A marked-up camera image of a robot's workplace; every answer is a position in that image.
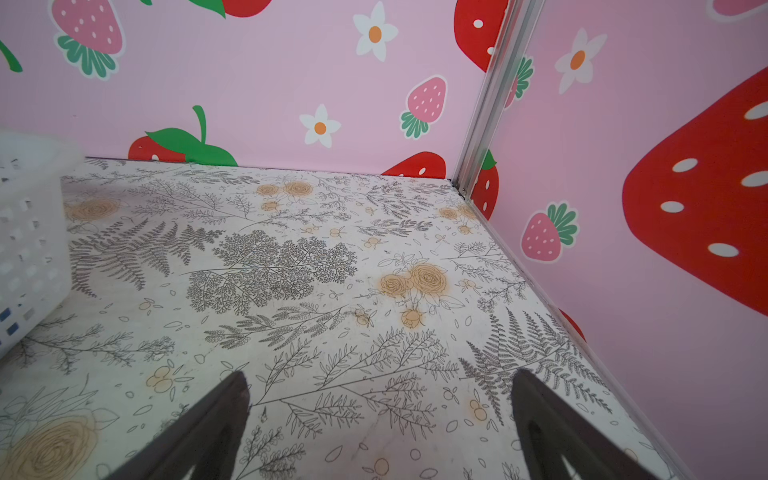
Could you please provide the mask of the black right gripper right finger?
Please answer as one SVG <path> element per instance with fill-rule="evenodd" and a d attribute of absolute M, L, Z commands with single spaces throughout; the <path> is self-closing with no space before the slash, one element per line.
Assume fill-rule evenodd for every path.
<path fill-rule="evenodd" d="M 512 377 L 513 419 L 532 479 L 652 479 L 532 372 Z"/>

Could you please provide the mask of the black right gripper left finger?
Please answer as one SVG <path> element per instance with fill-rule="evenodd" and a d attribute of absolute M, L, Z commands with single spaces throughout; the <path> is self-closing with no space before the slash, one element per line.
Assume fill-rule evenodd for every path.
<path fill-rule="evenodd" d="M 249 416 L 245 375 L 228 375 L 112 479 L 229 479 Z"/>

